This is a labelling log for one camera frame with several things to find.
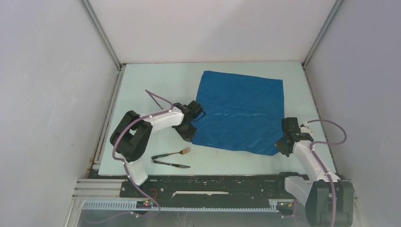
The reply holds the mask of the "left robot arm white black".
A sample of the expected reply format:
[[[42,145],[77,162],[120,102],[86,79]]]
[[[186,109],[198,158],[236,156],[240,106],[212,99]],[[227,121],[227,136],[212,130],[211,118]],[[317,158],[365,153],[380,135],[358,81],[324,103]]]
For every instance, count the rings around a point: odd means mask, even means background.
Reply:
[[[144,167],[144,155],[152,133],[165,128],[173,128],[186,141],[191,142],[195,136],[194,122],[206,116],[202,106],[195,100],[188,105],[174,103],[160,112],[140,115],[128,111],[121,119],[112,135],[112,157],[123,164],[127,177],[133,181],[131,191],[138,197],[149,192],[148,173]]]

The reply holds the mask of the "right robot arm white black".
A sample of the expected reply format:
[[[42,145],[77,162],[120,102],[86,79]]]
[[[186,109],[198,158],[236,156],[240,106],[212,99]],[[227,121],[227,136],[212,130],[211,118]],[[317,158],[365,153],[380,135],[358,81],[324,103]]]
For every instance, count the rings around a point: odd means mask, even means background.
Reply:
[[[341,179],[318,155],[310,121],[298,124],[296,117],[281,120],[283,136],[275,147],[286,157],[294,156],[306,172],[307,182],[296,172],[281,172],[275,184],[279,197],[293,195],[304,206],[312,227],[349,227],[353,223],[354,188]]]

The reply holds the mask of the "blue cloth napkin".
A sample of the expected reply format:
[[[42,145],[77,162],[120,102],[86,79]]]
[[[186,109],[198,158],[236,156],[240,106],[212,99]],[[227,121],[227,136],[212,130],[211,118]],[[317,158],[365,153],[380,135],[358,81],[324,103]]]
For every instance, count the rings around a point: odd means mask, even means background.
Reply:
[[[205,71],[196,101],[206,115],[192,143],[273,156],[285,115],[283,80]]]

